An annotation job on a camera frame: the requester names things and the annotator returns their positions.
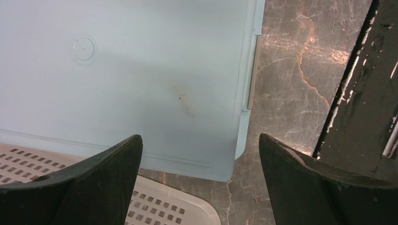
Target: ventilated plastic grate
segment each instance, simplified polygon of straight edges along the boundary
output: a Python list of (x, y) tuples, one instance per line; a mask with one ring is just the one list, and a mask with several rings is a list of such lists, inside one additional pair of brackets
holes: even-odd
[[(83, 158), (0, 144), (0, 184), (29, 182)], [(220, 225), (214, 208), (192, 195), (137, 177), (124, 225)]]

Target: marble floor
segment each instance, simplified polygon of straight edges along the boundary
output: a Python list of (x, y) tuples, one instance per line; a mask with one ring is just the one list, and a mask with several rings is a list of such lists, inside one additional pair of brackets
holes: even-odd
[(258, 154), (267, 133), (311, 153), (371, 0), (267, 0), (246, 150), (232, 179), (215, 182), (141, 170), (209, 202), (222, 225), (273, 225)]

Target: gray marble tile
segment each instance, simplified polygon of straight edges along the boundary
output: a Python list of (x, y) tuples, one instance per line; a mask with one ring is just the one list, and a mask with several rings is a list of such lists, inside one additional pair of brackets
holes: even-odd
[(246, 150), (227, 183), (141, 170), (209, 202), (222, 225), (274, 225), (258, 137), (313, 151), (371, 0), (268, 0)]

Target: circular mark on lid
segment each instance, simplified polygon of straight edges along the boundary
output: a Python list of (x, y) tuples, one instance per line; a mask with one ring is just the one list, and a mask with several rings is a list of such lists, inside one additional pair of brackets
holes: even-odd
[(70, 53), (77, 63), (88, 65), (95, 61), (97, 44), (91, 36), (81, 34), (72, 42)]

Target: light blue plastic lid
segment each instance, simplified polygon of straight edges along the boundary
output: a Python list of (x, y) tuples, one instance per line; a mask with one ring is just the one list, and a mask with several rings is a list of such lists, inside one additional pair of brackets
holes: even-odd
[(140, 134), (143, 168), (228, 181), (256, 4), (0, 1), (0, 143), (89, 157)]

